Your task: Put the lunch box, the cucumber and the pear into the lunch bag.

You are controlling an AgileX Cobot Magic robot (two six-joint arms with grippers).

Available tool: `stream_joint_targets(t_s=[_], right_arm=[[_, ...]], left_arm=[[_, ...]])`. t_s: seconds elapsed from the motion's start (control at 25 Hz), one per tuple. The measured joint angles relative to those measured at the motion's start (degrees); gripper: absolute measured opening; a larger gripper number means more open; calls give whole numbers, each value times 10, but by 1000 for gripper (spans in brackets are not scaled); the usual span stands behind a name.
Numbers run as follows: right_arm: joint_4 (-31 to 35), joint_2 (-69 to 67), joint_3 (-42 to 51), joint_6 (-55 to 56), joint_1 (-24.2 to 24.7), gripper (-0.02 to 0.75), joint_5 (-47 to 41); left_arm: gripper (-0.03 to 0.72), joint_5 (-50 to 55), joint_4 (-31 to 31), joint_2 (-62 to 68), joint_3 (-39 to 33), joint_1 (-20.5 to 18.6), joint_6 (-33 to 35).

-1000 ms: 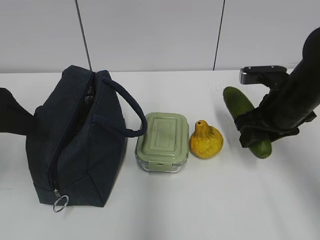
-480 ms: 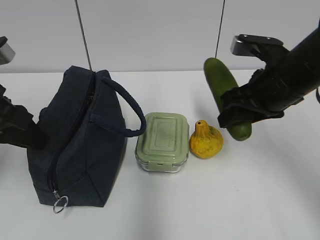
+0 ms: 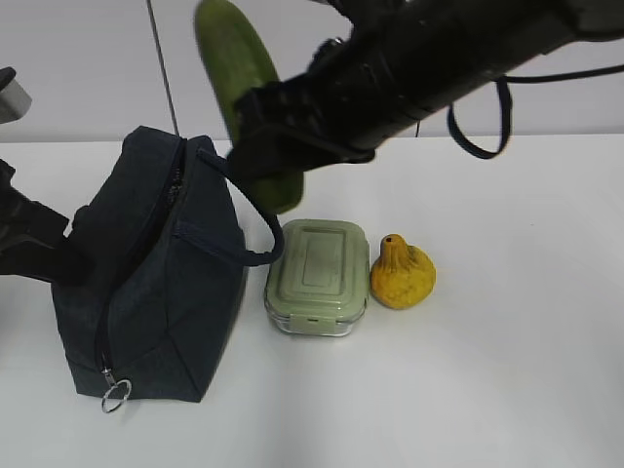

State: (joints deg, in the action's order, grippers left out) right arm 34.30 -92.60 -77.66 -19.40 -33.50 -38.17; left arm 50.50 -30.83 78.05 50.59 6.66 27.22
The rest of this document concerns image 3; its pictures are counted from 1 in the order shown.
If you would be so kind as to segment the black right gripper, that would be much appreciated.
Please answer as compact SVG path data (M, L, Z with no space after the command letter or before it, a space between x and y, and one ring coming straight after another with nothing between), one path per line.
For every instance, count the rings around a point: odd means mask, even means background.
M404 66L419 20L386 14L354 25L345 42L327 41L308 68L252 88L235 103L226 129L226 167L236 181L302 174L335 164L364 164L377 147L419 121L416 89Z

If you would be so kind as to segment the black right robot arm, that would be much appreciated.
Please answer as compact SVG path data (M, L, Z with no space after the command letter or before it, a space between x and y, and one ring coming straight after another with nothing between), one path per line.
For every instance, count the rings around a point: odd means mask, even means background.
M390 137L527 61L623 35L619 1L338 1L351 33L248 90L227 162L240 180L366 164Z

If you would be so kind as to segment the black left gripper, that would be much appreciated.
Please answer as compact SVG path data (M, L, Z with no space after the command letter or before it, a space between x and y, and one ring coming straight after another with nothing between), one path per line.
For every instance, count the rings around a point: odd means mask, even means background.
M82 239L64 236L69 219L28 199L12 185L16 170L1 163L1 274L80 286L97 260Z

